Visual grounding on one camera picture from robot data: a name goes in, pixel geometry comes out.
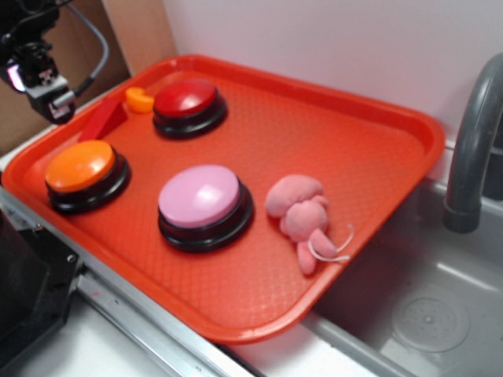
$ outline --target pink button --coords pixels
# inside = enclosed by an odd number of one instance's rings
[[[165,184],[159,195],[159,209],[172,225],[193,229],[224,218],[239,197],[239,181],[234,172],[220,165],[199,165]]]

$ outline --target orange tray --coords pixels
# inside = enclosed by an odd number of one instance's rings
[[[227,101],[222,125],[190,140],[158,135],[152,114],[130,112],[125,90],[154,96],[171,82],[211,80]],[[94,103],[68,125],[25,149],[3,185],[92,255],[211,341],[266,339],[297,323],[347,263],[419,183],[444,149],[439,124],[418,112],[206,57],[163,61],[108,97],[124,102],[128,120],[105,137],[126,157],[132,179],[117,199],[87,214],[62,215],[47,199],[44,170],[75,144]],[[255,201],[255,219],[238,241],[209,254],[172,249],[157,228],[157,199],[173,175],[201,163],[232,169]],[[349,262],[299,270],[295,246],[264,210],[267,191],[287,174],[325,186],[329,236]]]

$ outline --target plush toy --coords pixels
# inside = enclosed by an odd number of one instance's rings
[[[268,192],[266,211],[272,218],[280,218],[280,230],[297,244],[300,269],[310,275],[316,269],[317,259],[338,262],[349,257],[337,257],[352,240],[354,232],[344,245],[336,247],[325,235],[329,227],[327,207],[319,181],[306,175],[293,174],[282,178]]]

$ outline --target stainless steel sink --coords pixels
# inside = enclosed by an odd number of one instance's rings
[[[503,371],[503,206],[484,200],[460,235],[442,225],[444,196],[423,182],[304,321],[379,375]]]

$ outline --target gray faucet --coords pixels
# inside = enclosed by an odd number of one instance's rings
[[[482,195],[503,199],[503,53],[492,57],[475,83],[457,135],[444,203],[446,228],[479,227]]]

